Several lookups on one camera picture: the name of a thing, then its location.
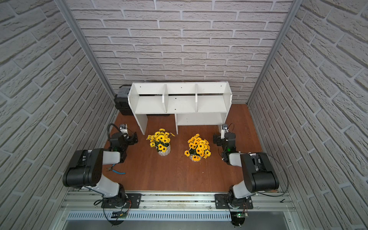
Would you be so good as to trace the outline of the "sunflower pot with twine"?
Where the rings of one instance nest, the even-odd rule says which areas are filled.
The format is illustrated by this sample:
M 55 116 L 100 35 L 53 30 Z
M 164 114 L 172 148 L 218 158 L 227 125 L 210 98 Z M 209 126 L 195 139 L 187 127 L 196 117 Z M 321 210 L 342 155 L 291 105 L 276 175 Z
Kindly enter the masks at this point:
M 184 151 L 184 155 L 193 162 L 200 162 L 212 155 L 209 142 L 201 138 L 199 134 L 195 134 L 188 140 L 188 147 L 189 149 Z

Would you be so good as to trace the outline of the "sunflower pot ribbed white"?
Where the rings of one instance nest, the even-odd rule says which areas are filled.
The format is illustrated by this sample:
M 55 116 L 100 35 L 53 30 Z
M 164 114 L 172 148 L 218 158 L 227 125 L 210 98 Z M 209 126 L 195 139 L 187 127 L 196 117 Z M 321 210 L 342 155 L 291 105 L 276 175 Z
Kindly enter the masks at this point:
M 171 137 L 175 135 L 167 132 L 164 128 L 160 128 L 153 135 L 148 135 L 146 140 L 149 141 L 151 148 L 155 148 L 160 156 L 167 156 L 171 152 Z

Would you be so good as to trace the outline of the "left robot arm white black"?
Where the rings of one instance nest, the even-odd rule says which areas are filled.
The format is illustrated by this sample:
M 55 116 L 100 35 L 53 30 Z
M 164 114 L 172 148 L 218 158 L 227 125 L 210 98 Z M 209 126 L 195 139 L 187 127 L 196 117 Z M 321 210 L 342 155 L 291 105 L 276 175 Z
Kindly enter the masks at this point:
M 64 174 L 62 183 L 65 187 L 84 189 L 101 195 L 95 204 L 103 209 L 132 208 L 133 200 L 125 192 L 124 187 L 103 175 L 103 166 L 124 163 L 129 146 L 138 143 L 136 132 L 129 135 L 126 124 L 107 125 L 109 148 L 77 150 L 74 152 Z

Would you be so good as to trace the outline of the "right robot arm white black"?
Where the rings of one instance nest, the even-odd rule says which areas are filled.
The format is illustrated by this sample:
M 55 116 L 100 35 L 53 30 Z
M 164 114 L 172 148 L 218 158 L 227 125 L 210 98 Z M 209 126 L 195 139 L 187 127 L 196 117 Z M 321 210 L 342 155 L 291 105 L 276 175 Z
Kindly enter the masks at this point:
M 248 208 L 251 196 L 279 188 L 279 179 L 267 153 L 238 152 L 236 135 L 231 132 L 213 135 L 213 142 L 222 147 L 222 160 L 228 165 L 240 167 L 242 171 L 243 180 L 230 187 L 223 197 L 230 209 Z

